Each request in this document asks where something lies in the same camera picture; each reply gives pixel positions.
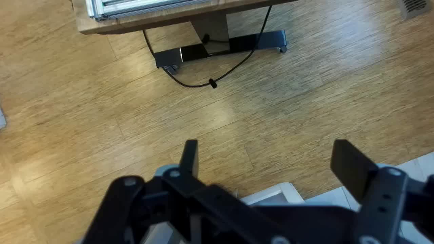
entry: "black cable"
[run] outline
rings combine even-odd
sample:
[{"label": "black cable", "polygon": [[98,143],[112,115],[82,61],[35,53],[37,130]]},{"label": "black cable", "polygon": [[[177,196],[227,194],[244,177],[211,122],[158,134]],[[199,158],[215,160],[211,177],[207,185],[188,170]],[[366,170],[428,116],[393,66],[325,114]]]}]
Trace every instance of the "black cable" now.
[{"label": "black cable", "polygon": [[[267,21],[268,21],[268,17],[269,17],[269,12],[271,12],[271,8],[272,5],[268,6],[267,9],[267,13],[265,13],[265,17],[263,19],[263,23],[261,23],[261,27],[260,27],[260,31],[257,34],[257,38],[256,38],[256,43],[253,46],[253,48],[245,55],[244,59],[241,59],[237,65],[234,65],[231,69],[229,69],[226,73],[220,74],[219,77],[216,78],[208,78],[208,82],[203,82],[203,84],[196,84],[196,85],[189,85],[189,84],[185,84],[183,81],[180,81],[178,78],[176,78],[170,72],[168,72],[166,69],[162,67],[162,70],[174,81],[177,82],[178,85],[181,86],[185,86],[185,88],[202,88],[202,86],[207,86],[207,85],[211,85],[212,88],[216,88],[216,81],[222,80],[223,77],[226,77],[227,74],[230,74],[231,72],[234,72],[238,66],[241,66],[249,57],[252,57],[252,54],[256,51],[257,48],[257,44],[258,44],[258,40],[263,35],[263,31],[265,30],[265,25],[267,25]],[[146,34],[146,30],[143,30],[143,35],[145,35],[145,40],[146,40],[146,44],[147,44],[147,48],[150,51],[150,54],[154,57],[154,51],[150,46],[150,42],[149,42],[149,36]]]}]

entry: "wooden floor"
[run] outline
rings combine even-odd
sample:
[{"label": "wooden floor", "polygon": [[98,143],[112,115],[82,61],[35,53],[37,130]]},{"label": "wooden floor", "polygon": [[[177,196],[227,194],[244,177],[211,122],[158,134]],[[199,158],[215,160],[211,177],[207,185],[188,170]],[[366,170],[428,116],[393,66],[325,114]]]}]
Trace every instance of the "wooden floor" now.
[{"label": "wooden floor", "polygon": [[[264,11],[230,16],[231,35],[257,31]],[[287,31],[288,51],[257,51],[218,89],[173,84],[140,32],[78,34],[66,0],[0,1],[0,15],[0,242],[74,242],[113,177],[150,179],[187,138],[199,139],[199,177],[238,195],[338,185],[334,138],[391,164],[434,150],[434,12],[402,21],[394,0],[275,6],[267,28]],[[196,40],[188,24],[164,31],[149,31],[157,50]],[[202,82],[239,58],[178,77]]]}]

